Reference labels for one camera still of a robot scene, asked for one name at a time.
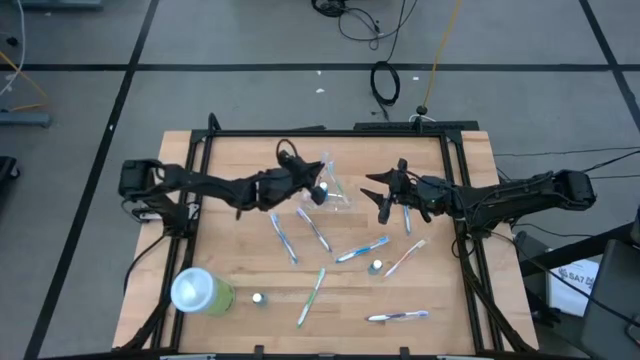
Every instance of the black floor line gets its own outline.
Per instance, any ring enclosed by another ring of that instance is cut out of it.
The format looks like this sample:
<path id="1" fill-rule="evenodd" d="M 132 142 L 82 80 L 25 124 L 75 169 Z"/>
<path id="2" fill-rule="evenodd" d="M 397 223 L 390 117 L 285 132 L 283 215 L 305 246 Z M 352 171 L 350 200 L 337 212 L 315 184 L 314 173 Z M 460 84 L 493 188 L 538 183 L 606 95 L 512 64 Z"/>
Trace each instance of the black floor line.
<path id="1" fill-rule="evenodd" d="M 370 71 L 372 63 L 282 64 L 139 64 L 136 71 L 236 72 L 236 71 Z M 398 71 L 431 71 L 429 63 L 397 63 Z M 127 71 L 127 64 L 25 64 L 24 71 Z M 438 71 L 494 72 L 602 72 L 640 71 L 640 64 L 440 64 Z M 0 65 L 0 71 L 13 71 Z"/>
<path id="2" fill-rule="evenodd" d="M 71 229 L 69 230 L 69 235 L 67 236 L 64 248 L 62 249 L 62 255 L 60 256 L 60 260 L 58 260 L 58 266 L 53 274 L 49 291 L 47 292 L 44 304 L 42 305 L 42 309 L 38 315 L 38 320 L 36 321 L 33 333 L 31 334 L 31 339 L 27 345 L 24 355 L 25 359 L 37 359 L 40 354 L 42 344 L 44 343 L 45 336 L 47 335 L 47 330 L 49 329 L 49 324 L 51 323 L 51 318 L 53 317 L 60 293 L 62 292 L 67 272 L 71 266 L 73 254 L 76 251 L 82 227 L 84 226 L 84 222 L 87 218 L 89 206 L 91 205 L 93 195 L 98 185 L 98 180 L 100 179 L 100 174 L 102 173 L 102 168 L 104 167 L 104 162 L 109 151 L 109 146 L 111 145 L 111 140 L 113 139 L 113 134 L 118 125 L 122 108 L 131 87 L 131 81 L 135 74 L 136 65 L 140 61 L 142 49 L 144 48 L 151 23 L 153 22 L 153 17 L 155 16 L 156 9 L 158 8 L 158 1 L 159 0 L 151 0 L 149 4 L 147 14 L 145 15 L 142 23 L 142 28 L 138 34 L 138 40 L 136 41 L 133 53 L 131 54 L 131 59 L 127 65 L 124 79 L 120 85 L 120 91 L 118 92 L 115 104 L 111 110 L 111 115 L 109 115 L 109 120 L 107 121 L 104 134 L 102 135 L 100 147 L 98 148 L 93 165 L 91 166 L 89 179 L 87 180 L 84 191 L 82 192 L 80 204 L 78 205 L 78 209 L 76 210 L 76 214 L 73 218 L 73 223 L 71 224 Z"/>
<path id="3" fill-rule="evenodd" d="M 598 41 L 598 45 L 600 45 L 600 49 L 604 54 L 604 58 L 607 60 L 607 63 L 613 68 L 613 77 L 618 84 L 618 88 L 620 89 L 620 93 L 622 93 L 622 97 L 624 98 L 624 102 L 627 104 L 629 108 L 629 112 L 631 113 L 631 117 L 633 121 L 636 123 L 638 130 L 640 130 L 640 108 L 638 107 L 638 103 L 636 102 L 636 97 L 631 91 L 629 87 L 629 83 L 627 83 L 627 79 L 624 77 L 622 73 L 622 68 L 618 65 L 618 61 L 616 60 L 615 55 L 613 55 L 613 51 L 611 51 L 611 47 L 607 42 L 607 38 L 604 36 L 602 32 L 602 28 L 600 28 L 600 24 L 598 23 L 598 19 L 596 19 L 596 15 L 593 13 L 593 9 L 591 9 L 591 5 L 587 0 L 580 0 L 580 6 L 582 6 L 582 10 L 584 11 L 585 16 L 587 17 L 587 21 L 589 21 L 589 25 L 591 26 L 591 30 L 593 31 L 593 35 L 596 37 Z"/>
<path id="4" fill-rule="evenodd" d="M 36 359 L 44 343 L 47 330 L 51 323 L 55 307 L 58 303 L 65 278 L 69 271 L 74 252 L 76 250 L 82 228 L 84 226 L 89 207 L 96 191 L 102 169 L 118 125 L 123 106 L 127 99 L 131 82 L 136 71 L 145 72 L 241 72 L 241 71 L 369 71 L 370 63 L 300 63 L 300 64 L 139 64 L 142 50 L 149 34 L 159 0 L 151 0 L 145 15 L 138 39 L 128 64 L 25 64 L 24 71 L 114 71 L 125 72 L 120 90 L 105 131 L 96 153 L 91 171 L 76 214 L 69 230 L 67 240 L 58 261 L 53 279 L 40 310 L 29 344 L 25 351 L 25 359 Z M 587 17 L 591 29 L 607 60 L 607 64 L 441 64 L 438 71 L 469 71 L 469 72 L 605 72 L 611 71 L 629 111 L 640 129 L 640 109 L 633 92 L 623 75 L 623 71 L 640 71 L 640 64 L 619 65 L 609 47 L 609 44 L 598 24 L 596 17 L 587 0 L 580 0 L 582 9 Z M 393 64 L 398 71 L 429 71 L 432 64 L 428 63 L 398 63 Z M 8 65 L 0 65 L 0 71 L 13 71 Z"/>

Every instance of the gray floor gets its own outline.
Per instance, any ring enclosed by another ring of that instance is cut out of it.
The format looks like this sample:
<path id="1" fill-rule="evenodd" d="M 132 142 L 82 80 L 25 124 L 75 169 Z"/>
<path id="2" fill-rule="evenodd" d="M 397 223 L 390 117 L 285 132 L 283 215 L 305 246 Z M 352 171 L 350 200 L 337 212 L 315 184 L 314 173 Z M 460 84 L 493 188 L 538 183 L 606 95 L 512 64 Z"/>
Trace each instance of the gray floor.
<path id="1" fill-rule="evenodd" d="M 431 62 L 454 1 L 418 0 L 400 33 L 396 62 Z M 31 64 L 126 64 L 146 13 L 145 1 L 106 1 L 102 12 L 27 14 Z M 592 0 L 620 63 L 640 63 L 640 3 Z M 380 19 L 397 21 L 399 2 L 352 1 Z M 0 31 L 18 34 L 18 13 L 0 3 Z M 361 35 L 354 23 L 345 28 Z M 336 22 L 297 0 L 161 0 L 141 63 L 373 63 L 377 52 L 340 36 Z M 18 51 L 0 50 L 17 61 Z M 444 63 L 605 64 L 577 1 L 463 2 Z M 30 72 L 50 95 L 49 129 L 0 128 L 0 154 L 19 159 L 23 176 L 0 216 L 0 357 L 24 354 L 64 246 L 121 72 Z M 390 109 L 406 121 L 422 101 L 428 72 L 402 71 L 402 93 Z M 640 93 L 640 73 L 624 74 Z M 384 79 L 380 87 L 385 88 Z M 19 79 L 0 107 L 37 99 Z M 383 121 L 371 97 L 368 71 L 137 72 L 41 356 L 106 351 L 122 303 L 122 279 L 132 259 L 137 224 L 116 194 L 124 159 L 154 157 L 164 131 L 204 127 L 215 112 L 226 129 L 280 129 Z M 640 132 L 610 72 L 439 72 L 430 102 L 438 120 L 477 120 L 495 153 L 526 153 L 640 145 Z M 623 152 L 534 158 L 497 157 L 511 177 L 583 169 Z M 594 175 L 636 174 L 640 157 Z M 528 222 L 565 233 L 598 233 L 628 222 L 640 203 L 637 178 L 594 180 L 587 212 L 550 210 Z M 526 229 L 551 247 L 569 243 Z M 541 332 L 542 339 L 546 334 Z M 563 343 L 542 341 L 550 351 Z"/>

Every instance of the yellow cable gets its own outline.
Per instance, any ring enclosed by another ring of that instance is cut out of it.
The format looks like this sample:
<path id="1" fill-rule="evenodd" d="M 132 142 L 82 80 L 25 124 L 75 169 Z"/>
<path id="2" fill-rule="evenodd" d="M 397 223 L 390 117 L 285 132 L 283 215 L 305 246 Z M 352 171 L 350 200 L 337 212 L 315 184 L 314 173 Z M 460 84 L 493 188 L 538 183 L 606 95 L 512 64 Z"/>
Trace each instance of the yellow cable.
<path id="1" fill-rule="evenodd" d="M 431 89 L 433 89 L 433 85 L 436 81 L 436 67 L 438 66 L 438 61 L 440 60 L 440 55 L 442 55 L 442 50 L 444 46 L 447 44 L 447 40 L 449 39 L 449 34 L 451 33 L 451 29 L 453 29 L 453 24 L 456 22 L 456 18 L 458 17 L 458 11 L 460 10 L 460 4 L 462 0 L 456 0 L 456 6 L 453 9 L 453 14 L 451 14 L 451 19 L 449 20 L 449 26 L 447 27 L 447 31 L 442 36 L 442 42 L 440 43 L 440 47 L 436 52 L 436 58 L 433 60 L 433 67 L 431 68 L 431 75 L 429 76 L 429 86 L 427 87 L 427 95 L 424 97 L 424 102 L 422 105 L 426 108 L 427 103 L 429 102 L 429 97 L 431 96 Z"/>
<path id="2" fill-rule="evenodd" d="M 0 57 L 2 57 L 4 59 L 4 61 L 7 62 L 7 64 L 9 64 L 15 71 L 16 73 L 20 74 L 20 76 L 22 76 L 23 78 L 25 78 L 27 81 L 29 81 L 29 83 L 31 83 L 31 85 L 33 85 L 33 87 L 38 90 L 38 92 L 45 98 L 45 99 L 49 99 L 49 95 L 47 95 L 47 93 L 42 90 L 42 88 L 40 88 L 40 86 L 38 86 L 38 84 L 36 84 L 35 81 L 31 80 L 30 77 L 27 76 L 27 74 L 23 73 L 20 68 L 18 68 L 18 66 L 16 66 L 16 64 L 13 63 L 13 61 L 11 61 L 11 59 L 9 59 L 7 57 L 7 55 L 5 55 L 2 51 L 0 51 Z M 33 109 L 33 108 L 38 108 L 38 107 L 42 107 L 45 106 L 46 104 L 31 104 L 31 105 L 24 105 L 24 106 L 18 106 L 15 107 L 11 110 L 9 110 L 10 112 L 13 111 L 19 111 L 19 110 L 27 110 L 27 109 Z"/>

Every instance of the blue toothbrush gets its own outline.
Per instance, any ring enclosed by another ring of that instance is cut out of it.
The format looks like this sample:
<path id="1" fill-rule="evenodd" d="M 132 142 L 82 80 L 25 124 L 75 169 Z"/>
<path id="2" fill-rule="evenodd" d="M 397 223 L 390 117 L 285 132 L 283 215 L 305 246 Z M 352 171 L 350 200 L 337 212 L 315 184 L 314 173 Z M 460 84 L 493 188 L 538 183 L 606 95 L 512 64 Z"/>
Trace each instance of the blue toothbrush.
<path id="1" fill-rule="evenodd" d="M 369 251 L 371 251 L 371 250 L 373 250 L 373 249 L 375 249 L 375 248 L 377 248 L 379 246 L 382 246 L 382 245 L 384 245 L 384 244 L 386 244 L 388 242 L 389 242 L 389 237 L 388 236 L 381 237 L 374 244 L 371 244 L 369 246 L 365 246 L 363 248 L 360 248 L 360 249 L 355 250 L 355 251 L 348 252 L 348 253 L 340 256 L 339 258 L 336 259 L 336 263 L 345 262 L 345 261 L 347 261 L 349 259 L 352 259 L 352 258 L 358 256 L 358 255 L 366 254 Z"/>

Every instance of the floor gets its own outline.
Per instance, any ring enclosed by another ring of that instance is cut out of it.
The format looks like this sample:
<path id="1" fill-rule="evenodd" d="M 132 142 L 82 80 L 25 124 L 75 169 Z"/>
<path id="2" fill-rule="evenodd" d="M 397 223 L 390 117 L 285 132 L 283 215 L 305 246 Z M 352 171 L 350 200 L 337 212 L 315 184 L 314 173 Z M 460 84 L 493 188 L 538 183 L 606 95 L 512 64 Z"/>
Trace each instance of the floor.
<path id="1" fill-rule="evenodd" d="M 369 11 L 382 31 L 396 25 L 399 1 L 350 4 Z M 453 6 L 418 0 L 400 31 L 392 63 L 404 64 L 402 91 L 389 109 L 391 121 L 406 121 L 422 102 L 430 66 L 421 64 L 433 61 Z M 640 27 L 633 24 L 639 16 L 635 0 L 464 0 L 429 115 L 478 121 L 496 154 L 638 146 Z M 145 17 L 148 34 L 141 33 Z M 0 216 L 4 359 L 25 355 L 63 248 L 69 254 L 75 240 L 39 356 L 110 348 L 138 235 L 120 209 L 119 168 L 125 159 L 154 157 L 164 131 L 202 128 L 211 111 L 225 129 L 349 129 L 384 121 L 370 93 L 369 64 L 386 58 L 392 39 L 371 51 L 343 38 L 335 19 L 308 1 L 109 0 L 99 12 L 28 12 L 26 24 L 24 69 L 48 92 L 54 123 L 0 128 L 0 154 L 18 158 L 23 174 Z M 19 13 L 9 1 L 0 1 L 0 31 L 19 34 Z M 367 35 L 349 19 L 345 31 Z M 2 42 L 0 50 L 19 61 L 19 49 Z M 0 70 L 4 81 L 10 68 Z M 382 77 L 379 84 L 391 86 Z M 0 108 L 37 96 L 19 79 L 0 97 Z M 624 153 L 496 156 L 496 162 L 518 178 L 584 169 Z M 96 154 L 106 155 L 104 162 L 94 162 Z M 640 157 L 631 157 L 592 175 L 638 169 Z M 590 210 L 549 210 L 525 220 L 560 233 L 606 231 L 633 218 L 638 181 L 595 179 L 598 201 Z M 550 247 L 576 240 L 523 229 Z M 566 353 L 553 340 L 541 344 Z"/>

